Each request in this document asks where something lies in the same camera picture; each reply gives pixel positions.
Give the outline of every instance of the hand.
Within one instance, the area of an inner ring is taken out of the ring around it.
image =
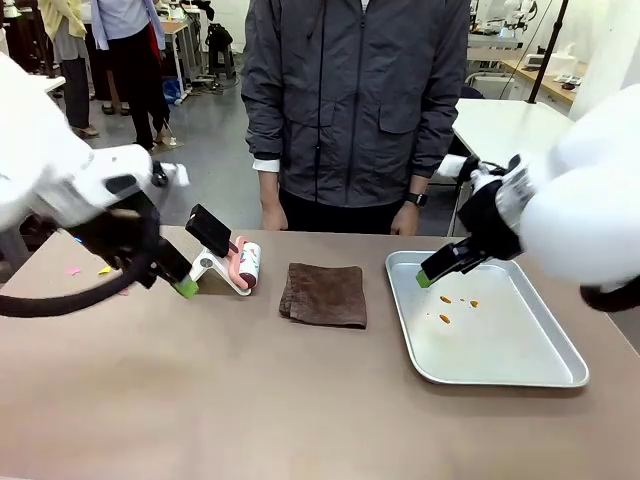
[[[287,216],[280,202],[262,205],[262,229],[278,232],[289,228]]]
[[[413,237],[418,234],[420,210],[416,205],[405,202],[391,224],[391,235]]]

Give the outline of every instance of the black pole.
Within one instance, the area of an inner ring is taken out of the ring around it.
[[[536,78],[536,82],[533,84],[533,90],[531,90],[531,96],[529,97],[529,100],[527,100],[527,103],[536,103],[538,92],[540,91],[540,87],[542,86],[542,80],[544,80],[544,74],[547,73],[547,67],[549,66],[549,61],[551,60],[553,49],[556,48],[558,35],[560,35],[560,30],[562,30],[562,21],[564,20],[564,15],[567,13],[568,6],[569,0],[562,0],[558,19],[556,20],[556,23],[553,24],[553,33],[551,34],[551,40],[549,40],[549,46],[547,47],[547,51],[544,54],[544,59],[542,60],[542,65],[540,66],[538,77]]]

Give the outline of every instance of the metal tray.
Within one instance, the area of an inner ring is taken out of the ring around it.
[[[386,261],[409,356],[422,376],[458,385],[588,383],[584,360],[515,262],[491,260],[422,289],[416,274],[433,253],[396,252]]]

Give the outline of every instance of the brown cloth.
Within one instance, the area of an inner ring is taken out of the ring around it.
[[[308,325],[366,329],[362,270],[290,264],[280,314]]]

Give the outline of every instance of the black pants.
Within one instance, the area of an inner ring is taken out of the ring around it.
[[[75,128],[89,127],[89,80],[84,58],[63,60],[64,104],[69,125]]]
[[[152,41],[156,40],[151,37],[149,25],[131,37],[109,40],[113,74],[129,99],[131,118],[136,128],[136,143],[146,149],[153,147],[149,115],[158,132],[164,122],[169,121],[160,61],[151,48]]]
[[[93,79],[93,89],[96,94],[96,100],[100,100],[101,102],[110,102],[112,98],[107,71],[113,71],[110,58],[111,52],[108,50],[98,50],[96,48],[96,41],[93,37],[91,25],[86,24],[85,27],[87,27],[85,43],[87,44],[87,51],[89,52],[89,65],[91,65],[91,78]],[[113,80],[120,101],[128,102],[129,99],[124,93],[124,88],[120,85],[120,79],[115,78],[114,76]]]
[[[292,231],[389,235],[393,219],[404,202],[366,208],[332,207],[281,189],[280,203]]]

